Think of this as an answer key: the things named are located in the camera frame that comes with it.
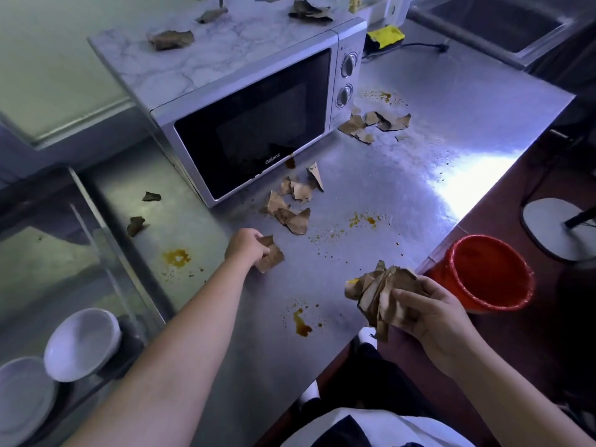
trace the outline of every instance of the microwave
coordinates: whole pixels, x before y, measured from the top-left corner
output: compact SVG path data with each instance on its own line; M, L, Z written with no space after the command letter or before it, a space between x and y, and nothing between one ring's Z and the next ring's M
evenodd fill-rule
M261 17L260 24L222 16L206 28L192 25L195 42L166 52L153 52L146 44L136 52L127 31L108 30L89 39L159 128L165 155L207 207L350 118L367 22L344 15L330 25L305 24L287 11L278 13ZM221 44L198 43L214 31L226 36ZM248 48L246 40L234 37L242 34L249 36ZM130 77L136 62L122 61L126 56L115 46L118 41L127 53L133 49L134 61L140 55L147 63L149 70L139 69L151 74L143 84Z

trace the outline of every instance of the hand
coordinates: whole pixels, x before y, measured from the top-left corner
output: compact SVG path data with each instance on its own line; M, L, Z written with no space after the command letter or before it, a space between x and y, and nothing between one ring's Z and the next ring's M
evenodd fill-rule
M392 291L402 305L421 314L418 320L406 323L404 330L420 341L439 370L454 378L462 355L470 354L473 345L484 345L484 340L451 292L426 276L418 278L430 298L405 290Z
M242 257L253 266L263 255L269 254L269 248L257 240L261 237L263 234L256 229L239 230L229 239L228 248L225 250L226 260L230 257Z

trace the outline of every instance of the black pants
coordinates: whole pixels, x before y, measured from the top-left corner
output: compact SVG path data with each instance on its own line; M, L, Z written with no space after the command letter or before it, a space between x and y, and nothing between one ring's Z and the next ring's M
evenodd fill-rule
M440 420L435 409L415 384L393 362L384 360L368 343L358 347L330 383L330 398L312 399L302 406L300 426L334 408L353 408L361 402L365 409L384 409L397 415L413 415Z

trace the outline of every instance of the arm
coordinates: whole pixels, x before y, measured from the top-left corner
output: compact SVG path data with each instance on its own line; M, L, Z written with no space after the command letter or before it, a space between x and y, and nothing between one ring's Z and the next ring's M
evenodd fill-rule
M229 345L244 279L269 248L254 229L230 240L225 261L142 353L66 447L190 444Z
M499 357L476 331L459 300L432 279L419 277L430 298L393 290L420 311L404 328L433 363L455 380L503 447L596 446L588 435Z

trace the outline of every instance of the microwave knob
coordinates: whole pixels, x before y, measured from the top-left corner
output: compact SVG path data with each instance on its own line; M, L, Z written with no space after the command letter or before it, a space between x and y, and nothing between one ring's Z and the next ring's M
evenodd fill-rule
M354 69L356 68L356 61L358 60L357 54L354 52L348 54L346 58L341 63L341 76L346 78L354 73Z
M350 97L352 97L352 85L347 84L346 86L341 88L339 94L337 95L337 107L341 108L343 106L346 106L347 101L350 99Z

